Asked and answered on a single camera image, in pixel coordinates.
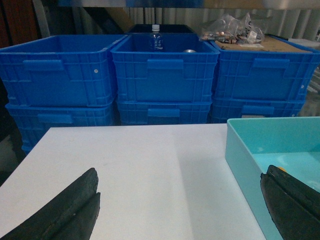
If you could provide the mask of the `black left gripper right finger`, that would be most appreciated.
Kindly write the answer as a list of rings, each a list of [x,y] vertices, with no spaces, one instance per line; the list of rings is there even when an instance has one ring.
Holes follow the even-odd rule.
[[[284,240],[320,238],[320,193],[277,166],[260,175],[267,210]]]

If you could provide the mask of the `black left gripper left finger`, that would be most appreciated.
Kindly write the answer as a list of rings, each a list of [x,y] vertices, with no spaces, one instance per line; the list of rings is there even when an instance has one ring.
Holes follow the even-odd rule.
[[[2,240],[89,240],[100,213],[98,173],[88,169]]]

